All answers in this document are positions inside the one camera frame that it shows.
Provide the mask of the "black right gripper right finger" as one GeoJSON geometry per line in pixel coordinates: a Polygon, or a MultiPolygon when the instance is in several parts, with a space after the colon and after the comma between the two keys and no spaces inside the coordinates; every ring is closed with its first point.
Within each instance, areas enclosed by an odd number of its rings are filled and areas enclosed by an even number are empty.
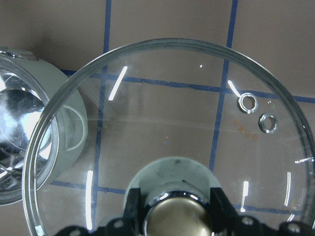
{"type": "Polygon", "coordinates": [[[219,187],[210,189],[210,218],[215,233],[225,236],[313,236],[315,230],[301,221],[283,222],[272,229],[256,218],[240,216],[224,191],[219,187]]]}

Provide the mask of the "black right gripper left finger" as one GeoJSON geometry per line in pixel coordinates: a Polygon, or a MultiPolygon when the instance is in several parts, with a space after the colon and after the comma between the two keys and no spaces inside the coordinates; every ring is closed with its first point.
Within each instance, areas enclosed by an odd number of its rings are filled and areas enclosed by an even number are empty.
{"type": "Polygon", "coordinates": [[[123,216],[110,220],[106,226],[89,232],[79,226],[68,226],[58,231],[58,236],[137,236],[140,234],[141,189],[132,188],[127,195],[123,216]]]}

